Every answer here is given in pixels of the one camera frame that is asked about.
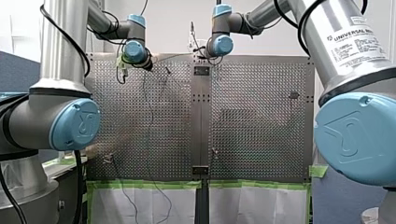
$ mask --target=small sticker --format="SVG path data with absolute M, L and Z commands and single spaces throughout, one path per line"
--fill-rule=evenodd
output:
M 350 19 L 355 25 L 367 25 L 367 19 L 364 17 L 351 17 Z
M 350 26 L 323 37 L 338 75 L 349 74 L 357 64 L 388 58 L 368 25 Z

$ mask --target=white wall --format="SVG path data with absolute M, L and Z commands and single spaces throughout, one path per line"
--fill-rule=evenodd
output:
M 44 0 L 0 0 L 0 50 L 40 62 Z M 87 33 L 88 52 L 103 51 L 103 41 Z
M 248 12 L 263 0 L 223 0 L 233 11 Z M 106 0 L 105 9 L 121 20 L 129 14 L 140 14 L 145 0 Z M 148 0 L 144 14 L 147 20 L 147 44 L 152 52 L 187 52 L 190 22 L 194 21 L 197 38 L 211 33 L 211 14 L 215 0 Z M 369 1 L 367 18 L 378 38 L 387 48 L 390 37 L 392 0 Z M 282 21 L 251 40 L 247 35 L 233 35 L 233 54 L 304 55 L 296 30 Z

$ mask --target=gray fabric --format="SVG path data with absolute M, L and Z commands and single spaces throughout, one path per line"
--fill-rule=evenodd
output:
M 314 178 L 312 197 L 314 224 L 361 224 L 361 213 L 379 206 L 386 191 L 351 181 L 331 167 L 321 178 Z
M 0 92 L 28 92 L 40 77 L 40 63 L 0 51 Z M 54 150 L 40 150 L 38 154 L 42 162 L 58 157 Z

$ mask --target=blue joint cap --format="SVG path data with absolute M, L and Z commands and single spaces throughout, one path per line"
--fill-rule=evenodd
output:
M 396 100 L 368 92 L 338 95 L 318 112 L 315 142 L 337 172 L 362 184 L 396 184 Z
M 233 51 L 233 40 L 227 35 L 218 36 L 213 41 L 213 52 L 216 56 L 224 56 Z
M 213 8 L 213 18 L 232 12 L 233 12 L 233 8 L 230 5 L 220 4 L 215 6 L 215 8 Z
M 128 16 L 128 21 L 134 21 L 146 28 L 146 19 L 142 16 L 131 14 Z
M 128 62 L 141 63 L 145 60 L 146 50 L 136 40 L 130 40 L 125 45 L 124 56 Z
M 52 123 L 50 146 L 58 151 L 82 150 L 95 138 L 100 124 L 96 102 L 78 99 L 67 105 Z

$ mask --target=pegboard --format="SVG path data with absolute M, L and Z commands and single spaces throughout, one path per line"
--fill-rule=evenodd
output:
M 314 65 L 298 57 L 228 58 L 212 75 L 210 177 L 306 182 Z
M 114 54 L 91 58 L 87 85 L 102 122 L 88 178 L 191 180 L 190 57 L 156 63 L 152 72 L 128 69 L 123 85 Z
M 228 56 L 213 67 L 177 56 L 156 63 L 152 73 L 128 69 L 124 85 L 116 80 L 114 54 L 91 59 L 87 86 L 103 117 L 90 180 L 191 180 L 200 162 L 211 166 L 210 178 L 307 181 L 314 94 L 307 58 Z M 202 77 L 209 81 L 193 74 L 197 65 L 210 67 Z M 197 90 L 208 90 L 205 106 L 197 106 Z M 205 134 L 196 130 L 200 121 Z M 110 154 L 118 173 L 106 161 Z

